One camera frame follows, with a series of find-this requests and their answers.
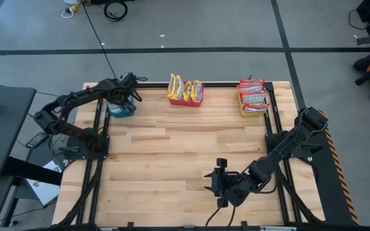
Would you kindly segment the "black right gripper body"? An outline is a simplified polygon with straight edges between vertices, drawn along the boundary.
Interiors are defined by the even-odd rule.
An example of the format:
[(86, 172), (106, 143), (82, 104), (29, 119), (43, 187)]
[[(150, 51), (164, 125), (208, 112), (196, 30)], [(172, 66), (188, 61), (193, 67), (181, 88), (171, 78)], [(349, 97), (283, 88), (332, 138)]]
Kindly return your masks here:
[(211, 191), (217, 199), (217, 207), (228, 207), (229, 203), (235, 205), (234, 180), (235, 172), (226, 171), (227, 160), (224, 158), (217, 158), (217, 167), (211, 173)]

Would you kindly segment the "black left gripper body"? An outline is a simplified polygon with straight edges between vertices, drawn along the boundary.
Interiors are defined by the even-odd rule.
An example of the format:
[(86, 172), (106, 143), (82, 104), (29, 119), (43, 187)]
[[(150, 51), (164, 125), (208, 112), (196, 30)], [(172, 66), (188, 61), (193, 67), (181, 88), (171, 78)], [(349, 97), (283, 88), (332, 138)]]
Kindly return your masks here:
[(137, 76), (133, 73), (127, 73), (123, 78), (112, 81), (115, 87), (111, 89), (107, 97), (107, 101), (120, 108), (134, 108), (132, 96), (134, 91), (137, 91), (138, 82)]

